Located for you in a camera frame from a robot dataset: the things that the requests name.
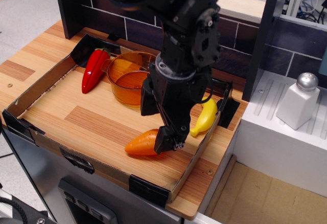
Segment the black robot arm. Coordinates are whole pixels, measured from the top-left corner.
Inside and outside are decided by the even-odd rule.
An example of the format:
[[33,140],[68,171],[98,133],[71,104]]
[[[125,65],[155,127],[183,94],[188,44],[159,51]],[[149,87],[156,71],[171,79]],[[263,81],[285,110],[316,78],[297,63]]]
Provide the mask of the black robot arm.
[[141,114],[160,114],[154,150],[161,153],[184,145],[190,112],[212,86],[212,65],[221,47],[217,0],[109,0],[125,10],[145,10],[161,20],[162,50],[150,64],[141,91]]

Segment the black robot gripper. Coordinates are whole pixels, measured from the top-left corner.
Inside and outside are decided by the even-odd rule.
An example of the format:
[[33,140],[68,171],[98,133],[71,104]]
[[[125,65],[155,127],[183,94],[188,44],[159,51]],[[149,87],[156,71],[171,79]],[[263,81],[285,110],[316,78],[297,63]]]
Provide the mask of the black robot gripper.
[[191,109],[203,101],[207,87],[212,87],[211,79],[209,67],[180,79],[163,73],[155,62],[150,64],[141,90],[141,115],[160,114],[163,120],[155,139],[157,154],[183,147],[190,132]]

